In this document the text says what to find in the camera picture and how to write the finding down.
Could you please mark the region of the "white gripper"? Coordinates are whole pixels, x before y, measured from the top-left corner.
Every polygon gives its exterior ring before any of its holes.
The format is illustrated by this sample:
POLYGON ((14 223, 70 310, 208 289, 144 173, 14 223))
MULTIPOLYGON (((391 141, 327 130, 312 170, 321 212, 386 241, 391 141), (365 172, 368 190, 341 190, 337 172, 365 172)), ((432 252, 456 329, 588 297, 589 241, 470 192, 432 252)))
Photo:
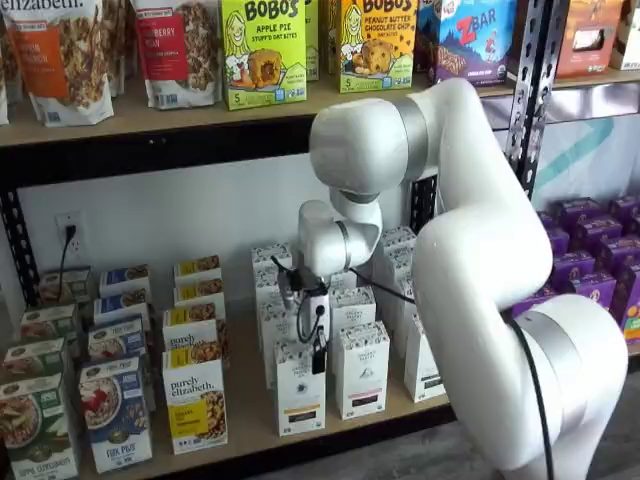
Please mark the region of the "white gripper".
POLYGON ((299 340, 312 342, 312 372, 326 371, 326 339, 331 327, 327 294, 304 292, 299 304, 299 340))

